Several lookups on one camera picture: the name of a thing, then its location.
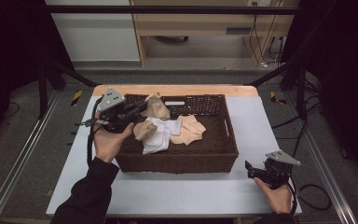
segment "wicker basket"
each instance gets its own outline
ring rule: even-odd
[[[145,95],[127,94],[129,104]],[[171,118],[195,115],[206,128],[202,140],[190,145],[170,143],[165,151],[143,155],[142,141],[130,136],[116,156],[122,172],[160,172],[172,174],[229,173],[238,157],[231,120],[224,95],[163,96],[162,102],[181,102],[167,105]]]

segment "human hand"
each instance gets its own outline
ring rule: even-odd
[[[270,189],[261,179],[255,177],[255,183],[264,195],[266,195],[269,207],[277,214],[290,213],[292,192],[287,185],[282,185],[278,189]]]
[[[132,134],[134,124],[130,123],[123,133],[110,133],[99,125],[94,125],[94,144],[96,157],[111,163],[118,154],[123,141]]]

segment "white table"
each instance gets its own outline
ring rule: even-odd
[[[113,87],[122,94],[126,93],[124,91],[151,93],[130,86]],[[168,86],[154,87],[157,90],[165,90],[164,87]],[[182,95],[199,94],[200,91],[225,93],[220,91],[222,88],[222,90],[236,92],[226,94],[228,113],[240,152],[231,172],[185,175],[119,172],[112,185],[113,195],[107,211],[108,217],[248,217],[271,212],[262,191],[252,179],[247,177],[244,166],[247,160],[254,167],[264,168],[266,153],[279,150],[260,97],[257,94],[241,93],[244,90],[242,88],[249,87],[219,86],[217,87],[220,88],[219,90],[205,88],[208,87],[174,87],[176,91],[184,92]],[[160,91],[160,93],[170,94],[169,91]],[[92,107],[100,97],[97,95],[91,97],[83,120],[90,118]],[[86,175],[88,134],[89,128],[84,126],[79,128],[48,206],[48,215],[54,215],[57,207],[70,196],[75,182]],[[296,212],[301,213],[300,206],[297,207]]]

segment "floor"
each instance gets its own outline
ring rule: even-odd
[[[144,67],[108,64],[101,66],[79,66],[78,72],[89,79],[101,83],[131,84],[227,84],[242,85],[265,75],[274,69],[275,62],[267,68],[255,67],[249,53],[243,46],[241,38],[190,37],[187,42],[181,38],[152,38]],[[291,102],[296,100],[296,90],[281,91],[276,77],[257,88],[266,109],[271,126],[280,124],[296,116]],[[8,194],[0,198],[0,223],[48,223],[50,217],[45,215],[51,192],[60,176],[66,156],[74,140],[77,124],[81,120],[91,88],[79,84],[70,77],[65,77],[65,91],[57,93],[57,105],[51,112],[50,119],[43,132],[38,136],[37,144],[31,153],[24,156],[24,164],[13,175],[11,169],[17,164],[16,159],[23,154],[27,139],[35,125],[38,125],[37,83],[19,88],[11,95],[10,108],[0,124],[0,188],[4,185]],[[76,91],[83,94],[77,106],[70,106]],[[287,104],[271,102],[270,93],[274,91],[278,100]],[[56,92],[49,92],[55,97]],[[307,92],[311,97],[314,92]],[[318,104],[316,97],[309,100],[309,108]],[[313,209],[300,201],[303,214],[301,223],[358,223],[358,165],[356,161],[345,160],[341,156],[340,145],[328,120],[318,106],[311,110],[308,129],[299,141],[296,158],[303,164],[294,170],[294,180],[298,188],[315,184],[324,189],[338,189],[333,195],[333,205],[325,211]],[[278,144],[288,153],[293,152],[303,121],[273,129]],[[321,171],[327,165],[329,172]],[[13,175],[11,185],[7,176]],[[333,177],[333,186],[325,179]],[[307,202],[318,207],[327,205],[326,195],[319,189],[307,188],[302,196]],[[349,214],[342,213],[347,207]],[[242,223],[252,223],[255,218],[243,218]]]

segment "black jacket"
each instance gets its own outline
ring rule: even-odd
[[[86,177],[72,187],[71,197],[61,204],[55,212],[51,224],[98,224],[104,223],[106,211],[112,196],[112,183],[118,168],[95,158]],[[295,223],[289,214],[272,213],[262,217],[255,224]]]

